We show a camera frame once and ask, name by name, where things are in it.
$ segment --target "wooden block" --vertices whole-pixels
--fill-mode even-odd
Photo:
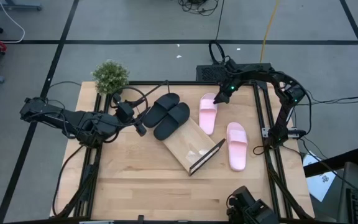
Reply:
[[[220,150],[225,139],[215,144],[192,118],[162,141],[180,164],[194,174],[209,158]]]

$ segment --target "white cable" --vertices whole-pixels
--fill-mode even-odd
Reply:
[[[22,38],[20,38],[20,40],[17,40],[17,41],[1,41],[1,42],[2,42],[2,43],[5,43],[5,44],[16,44],[16,43],[22,42],[22,40],[24,39],[24,36],[25,36],[25,30],[24,30],[23,27],[20,26],[14,19],[12,19],[12,17],[10,17],[10,16],[8,15],[8,13],[5,11],[4,5],[2,4],[1,0],[0,0],[0,5],[1,5],[1,8],[3,9],[3,11],[5,12],[6,16],[7,16],[8,18],[10,18],[11,21],[12,21],[13,23],[15,23],[18,27],[20,27],[20,29],[23,30],[23,35],[22,35]]]

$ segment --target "slide sandal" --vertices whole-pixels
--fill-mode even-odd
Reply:
[[[161,123],[154,129],[154,137],[160,141],[168,138],[176,129],[183,125],[190,117],[190,108],[186,103],[179,103],[168,111]]]
[[[246,131],[241,124],[231,122],[227,126],[226,134],[230,167],[234,171],[242,171],[246,168],[248,146]]]
[[[215,127],[218,105],[214,104],[216,94],[207,93],[200,99],[200,116],[198,126],[207,134],[212,135]]]
[[[144,116],[144,126],[148,128],[156,126],[168,114],[168,111],[179,103],[179,100],[176,93],[167,93],[161,96]]]

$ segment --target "yellow cable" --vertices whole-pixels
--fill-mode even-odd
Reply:
[[[276,5],[274,6],[272,16],[270,17],[270,21],[268,22],[268,25],[267,25],[267,29],[266,29],[266,33],[265,33],[265,37],[264,37],[264,42],[262,44],[262,51],[260,52],[259,63],[262,63],[262,59],[264,58],[264,50],[265,50],[265,43],[266,43],[267,34],[269,33],[270,26],[272,25],[274,15],[276,14],[276,10],[277,10],[277,7],[278,7],[279,4],[280,4],[280,0],[276,0]]]

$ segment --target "pink slide sandal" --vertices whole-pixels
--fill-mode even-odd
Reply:
[[[215,93],[207,93],[200,100],[200,116],[198,126],[207,134],[214,132],[216,113],[218,105],[214,104]]]
[[[241,124],[231,122],[227,126],[226,134],[230,167],[234,171],[242,171],[246,168],[248,146],[246,131]]]

